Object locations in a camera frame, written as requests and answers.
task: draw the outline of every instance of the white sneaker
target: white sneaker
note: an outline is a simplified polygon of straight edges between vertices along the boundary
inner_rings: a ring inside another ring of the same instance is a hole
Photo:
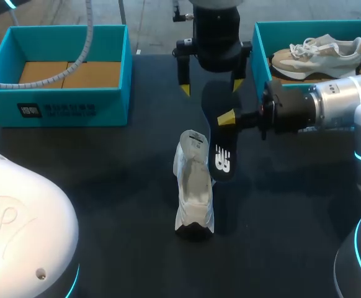
[[[272,66],[292,79],[305,79],[313,73],[333,78],[355,76],[361,64],[361,37],[354,41],[333,39],[329,34],[308,38],[303,45],[290,45],[289,50],[274,54]]]
[[[214,232],[212,182],[207,161],[207,138],[193,130],[182,133],[174,158],[179,187],[176,231]]]

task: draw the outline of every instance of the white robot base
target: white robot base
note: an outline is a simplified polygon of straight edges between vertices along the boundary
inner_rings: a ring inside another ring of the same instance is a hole
[[[70,298],[78,236],[66,194],[0,155],[0,298]]]

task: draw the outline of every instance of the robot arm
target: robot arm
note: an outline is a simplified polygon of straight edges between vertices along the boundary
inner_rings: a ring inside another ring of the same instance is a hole
[[[200,66],[214,73],[232,72],[233,90],[245,78],[246,60],[252,50],[250,42],[239,39],[240,16],[237,6],[243,0],[190,0],[193,13],[182,15],[178,0],[173,0],[174,22],[193,20],[193,36],[176,43],[173,55],[177,58],[178,81],[190,95],[190,56]]]
[[[239,129],[258,127],[263,139],[268,129],[286,133],[310,126],[354,126],[357,186],[361,190],[361,76],[316,84],[308,94],[286,90],[279,81],[267,82],[259,112],[229,111],[217,119],[218,126],[228,125],[229,118]],[[333,276],[340,298],[361,297],[361,219],[337,252]]]

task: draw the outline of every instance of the concrete floor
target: concrete floor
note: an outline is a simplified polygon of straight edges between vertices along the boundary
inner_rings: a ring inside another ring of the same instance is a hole
[[[183,12],[191,12],[180,0]],[[191,22],[172,23],[172,0],[124,0],[133,51],[171,53],[176,40],[191,35]],[[120,24],[117,0],[94,0],[96,24]],[[361,19],[361,0],[245,0],[239,7],[241,40],[252,37],[254,23],[268,20]],[[16,10],[20,25],[85,24],[84,0],[31,0]],[[0,15],[0,42],[12,25]]]

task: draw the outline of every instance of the cardboard box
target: cardboard box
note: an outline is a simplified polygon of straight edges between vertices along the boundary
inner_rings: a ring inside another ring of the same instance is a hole
[[[0,46],[0,83],[28,79],[22,78],[25,66],[29,68],[28,61],[75,61],[86,34],[85,25],[10,27]],[[110,85],[117,87],[0,89],[0,126],[126,125],[132,74],[127,26],[94,26],[94,39],[86,61],[116,62],[120,71],[110,78]]]
[[[83,63],[65,78],[62,88],[117,88],[120,81],[121,62]]]
[[[264,85],[274,79],[270,72],[268,57],[289,48],[290,44],[301,44],[306,38],[330,34],[338,40],[354,40],[361,37],[361,20],[310,20],[293,22],[258,22],[252,38],[251,65],[256,92],[262,97]],[[313,81],[283,81],[285,88],[299,88],[307,92]]]
[[[26,62],[19,84],[32,83],[61,73],[68,67],[68,62]],[[63,79],[43,86],[43,89],[60,89]]]

